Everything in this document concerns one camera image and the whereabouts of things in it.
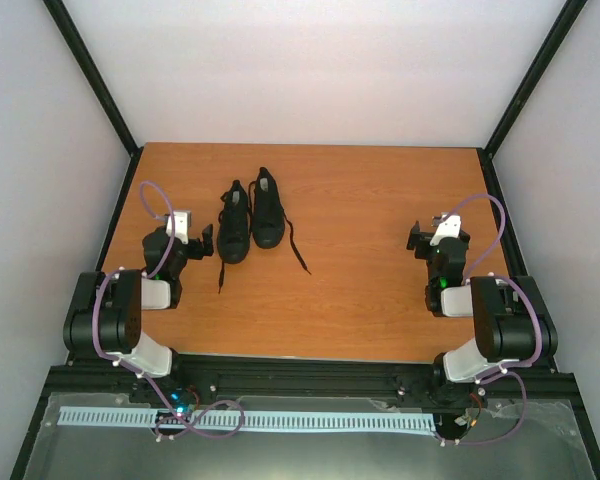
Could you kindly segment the black sneaker with laces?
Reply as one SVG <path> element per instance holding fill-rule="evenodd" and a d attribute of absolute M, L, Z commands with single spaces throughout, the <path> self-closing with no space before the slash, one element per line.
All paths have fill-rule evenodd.
<path fill-rule="evenodd" d="M 295 243 L 295 229 L 286 215 L 274 176 L 266 167 L 260 167 L 258 175 L 249 184 L 251 201 L 251 235 L 256 245 L 264 250 L 276 248 L 289 229 L 290 247 L 300 266 L 310 274 L 309 267 Z"/>

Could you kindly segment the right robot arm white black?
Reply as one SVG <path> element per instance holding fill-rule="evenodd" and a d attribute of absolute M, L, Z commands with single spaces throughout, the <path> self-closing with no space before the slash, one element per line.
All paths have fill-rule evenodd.
<path fill-rule="evenodd" d="M 433 232 L 415 223 L 406 249 L 426 264 L 427 309 L 436 317 L 473 321 L 474 336 L 439 354 L 425 384 L 433 403 L 452 405 L 467 399 L 485 380 L 553 357 L 558 334 L 533 277 L 493 274 L 466 279 L 470 236 L 461 229 L 461 218 L 436 221 Z"/>

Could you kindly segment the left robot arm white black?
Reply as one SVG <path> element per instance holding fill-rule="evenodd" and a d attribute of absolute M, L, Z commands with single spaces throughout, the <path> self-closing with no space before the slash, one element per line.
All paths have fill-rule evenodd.
<path fill-rule="evenodd" d="M 144 310 L 178 306 L 182 293 L 180 274 L 190 260 L 214 253 L 213 226 L 200 239 L 190 240 L 184 228 L 158 227 L 142 241 L 146 266 L 123 269 L 110 280 L 101 271 L 79 275 L 63 326 L 63 341 L 75 354 L 103 355 L 154 378 L 152 388 L 166 402 L 181 400 L 188 378 L 176 369 L 177 353 L 152 339 L 142 327 Z"/>

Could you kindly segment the black sneaker left one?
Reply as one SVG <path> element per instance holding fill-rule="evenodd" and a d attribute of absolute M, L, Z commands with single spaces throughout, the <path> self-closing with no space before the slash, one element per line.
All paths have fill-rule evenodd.
<path fill-rule="evenodd" d="M 223 208 L 218 215 L 219 230 L 216 248 L 221 260 L 218 292 L 222 291 L 227 265 L 237 265 L 250 249 L 251 207 L 246 190 L 239 180 L 221 196 Z"/>

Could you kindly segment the grey metal base plate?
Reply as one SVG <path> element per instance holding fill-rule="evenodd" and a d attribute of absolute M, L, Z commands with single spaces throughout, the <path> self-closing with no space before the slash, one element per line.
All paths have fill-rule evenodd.
<path fill-rule="evenodd" d="M 431 435 L 184 433 L 171 428 L 59 426 L 62 406 L 154 408 L 118 394 L 55 394 L 17 479 L 594 479 L 566 400 L 492 399 Z M 239 410 L 423 413 L 370 399 L 246 396 Z"/>

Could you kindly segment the left black corner post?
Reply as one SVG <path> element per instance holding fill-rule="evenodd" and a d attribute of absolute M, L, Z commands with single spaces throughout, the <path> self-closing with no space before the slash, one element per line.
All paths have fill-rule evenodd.
<path fill-rule="evenodd" d="M 136 156 L 140 151 L 140 147 L 127 126 L 65 3 L 61 0 L 43 0 L 43 4 L 63 37 L 85 80 L 91 87 L 124 150 L 130 157 Z"/>

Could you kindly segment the black corner post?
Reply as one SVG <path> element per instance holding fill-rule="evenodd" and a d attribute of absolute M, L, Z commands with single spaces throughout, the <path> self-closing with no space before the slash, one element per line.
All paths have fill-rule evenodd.
<path fill-rule="evenodd" d="M 587 3 L 587 0 L 568 0 L 564 2 L 484 147 L 485 154 L 489 160 L 495 157 Z"/>
<path fill-rule="evenodd" d="M 130 157 L 136 156 L 140 151 L 140 147 L 127 126 L 65 3 L 61 0 L 43 0 L 43 4 L 63 37 L 85 80 L 91 87 L 124 150 Z"/>

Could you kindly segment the right black corner post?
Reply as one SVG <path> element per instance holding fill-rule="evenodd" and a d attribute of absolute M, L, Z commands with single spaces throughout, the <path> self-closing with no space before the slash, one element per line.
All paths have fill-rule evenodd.
<path fill-rule="evenodd" d="M 587 3 L 587 0 L 568 0 L 564 2 L 484 147 L 485 154 L 489 160 L 495 157 Z"/>

